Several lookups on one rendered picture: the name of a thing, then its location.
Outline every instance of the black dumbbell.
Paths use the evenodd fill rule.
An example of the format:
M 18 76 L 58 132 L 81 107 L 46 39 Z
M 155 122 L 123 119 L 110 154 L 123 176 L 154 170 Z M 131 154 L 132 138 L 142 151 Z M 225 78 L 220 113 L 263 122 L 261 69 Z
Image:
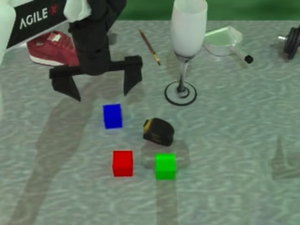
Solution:
M 292 60 L 300 46 L 300 26 L 298 28 L 292 27 L 286 37 L 278 35 L 278 39 L 285 41 L 283 52 L 287 54 L 289 60 Z

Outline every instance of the dustpan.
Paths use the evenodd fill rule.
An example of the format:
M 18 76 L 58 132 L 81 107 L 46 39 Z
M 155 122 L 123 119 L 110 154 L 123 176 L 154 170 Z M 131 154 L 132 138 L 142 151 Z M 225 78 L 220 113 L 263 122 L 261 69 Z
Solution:
M 211 30 L 205 34 L 203 46 L 213 55 L 227 56 L 237 54 L 243 61 L 250 64 L 253 57 L 241 48 L 243 34 L 232 26 Z

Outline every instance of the glass stem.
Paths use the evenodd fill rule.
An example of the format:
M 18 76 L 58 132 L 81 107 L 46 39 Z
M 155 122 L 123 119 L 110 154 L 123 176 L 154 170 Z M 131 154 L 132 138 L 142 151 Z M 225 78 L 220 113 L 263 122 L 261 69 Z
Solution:
M 179 78 L 179 85 L 177 88 L 178 92 L 184 92 L 186 89 L 184 86 L 184 78 L 186 76 L 187 68 L 188 68 L 188 62 L 180 63 L 180 78 Z

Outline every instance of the red cube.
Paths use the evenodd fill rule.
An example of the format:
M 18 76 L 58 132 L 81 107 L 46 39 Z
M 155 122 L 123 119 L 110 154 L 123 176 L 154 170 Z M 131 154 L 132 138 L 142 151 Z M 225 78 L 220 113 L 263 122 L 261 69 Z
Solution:
M 131 150 L 113 151 L 112 172 L 114 177 L 133 176 L 133 152 Z

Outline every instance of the pencil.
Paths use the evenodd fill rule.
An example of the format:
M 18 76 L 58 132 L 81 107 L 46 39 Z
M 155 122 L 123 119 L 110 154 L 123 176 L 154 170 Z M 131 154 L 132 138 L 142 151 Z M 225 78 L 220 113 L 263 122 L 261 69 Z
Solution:
M 156 55 L 154 49 L 152 48 L 152 46 L 150 45 L 149 41 L 147 40 L 146 36 L 144 35 L 144 33 L 139 29 L 140 35 L 142 37 L 142 39 L 144 40 L 146 46 L 148 47 L 149 51 L 151 52 L 151 54 L 154 57 L 154 60 L 158 63 L 158 65 L 160 65 L 160 59 L 159 57 Z

